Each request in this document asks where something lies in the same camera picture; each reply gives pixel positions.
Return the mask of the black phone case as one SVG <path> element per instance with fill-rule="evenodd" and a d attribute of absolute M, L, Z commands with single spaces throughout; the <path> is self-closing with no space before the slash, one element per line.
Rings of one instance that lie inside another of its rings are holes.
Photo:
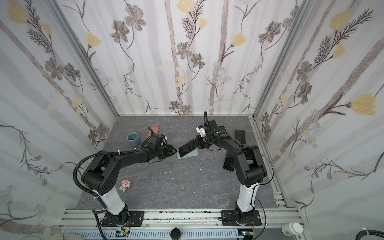
<path fill-rule="evenodd" d="M 235 130 L 235 139 L 242 144 L 246 143 L 246 134 L 244 130 Z"/>

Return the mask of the light blue case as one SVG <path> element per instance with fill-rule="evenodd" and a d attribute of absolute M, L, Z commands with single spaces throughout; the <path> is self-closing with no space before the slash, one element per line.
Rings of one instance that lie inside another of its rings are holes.
<path fill-rule="evenodd" d="M 177 159 L 193 158 L 193 157 L 196 157 L 198 155 L 199 155 L 198 149 L 191 151 L 190 153 L 184 155 L 183 157 L 181 157 L 179 151 L 177 151 Z"/>

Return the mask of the black phone blue edge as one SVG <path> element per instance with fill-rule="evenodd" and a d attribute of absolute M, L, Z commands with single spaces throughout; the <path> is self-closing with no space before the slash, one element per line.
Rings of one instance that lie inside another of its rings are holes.
<path fill-rule="evenodd" d="M 229 152 L 226 153 L 223 169 L 230 172 L 235 170 L 235 159 Z"/>

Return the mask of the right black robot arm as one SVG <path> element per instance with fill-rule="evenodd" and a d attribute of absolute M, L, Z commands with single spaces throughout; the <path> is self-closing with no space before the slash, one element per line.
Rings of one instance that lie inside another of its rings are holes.
<path fill-rule="evenodd" d="M 218 126 L 215 120 L 209 121 L 207 112 L 203 114 L 203 121 L 203 124 L 197 127 L 198 134 L 195 140 L 191 141 L 190 149 L 209 150 L 215 145 L 217 151 L 226 150 L 233 159 L 234 171 L 241 184 L 233 215 L 222 215 L 221 221 L 224 224 L 234 222 L 241 226 L 254 223 L 257 216 L 254 206 L 256 193 L 268 175 L 263 155 L 258 146 L 250 146 L 236 140 L 224 126 Z"/>

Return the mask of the black phone purple edge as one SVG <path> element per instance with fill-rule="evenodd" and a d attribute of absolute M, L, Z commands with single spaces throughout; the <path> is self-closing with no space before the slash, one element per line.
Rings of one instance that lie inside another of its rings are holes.
<path fill-rule="evenodd" d="M 197 148 L 196 140 L 191 140 L 179 148 L 180 158 L 186 156 Z"/>

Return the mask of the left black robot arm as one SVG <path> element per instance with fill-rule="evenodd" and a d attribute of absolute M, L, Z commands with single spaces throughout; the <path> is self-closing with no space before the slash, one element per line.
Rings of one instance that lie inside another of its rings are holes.
<path fill-rule="evenodd" d="M 116 188 L 120 170 L 135 164 L 159 162 L 177 153 L 168 144 L 166 136 L 151 132 L 140 145 L 129 151 L 99 151 L 82 159 L 74 168 L 74 183 L 84 192 L 92 195 L 102 205 L 99 215 L 105 213 L 102 220 L 97 219 L 99 227 L 123 227 L 130 224 L 132 217 L 127 204 L 119 196 Z"/>

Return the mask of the pink phone case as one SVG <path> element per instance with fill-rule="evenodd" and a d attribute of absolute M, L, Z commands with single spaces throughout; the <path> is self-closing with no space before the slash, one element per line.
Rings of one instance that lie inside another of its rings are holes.
<path fill-rule="evenodd" d="M 150 126 L 148 127 L 147 138 L 151 136 L 151 134 L 158 134 L 160 131 L 160 126 Z"/>

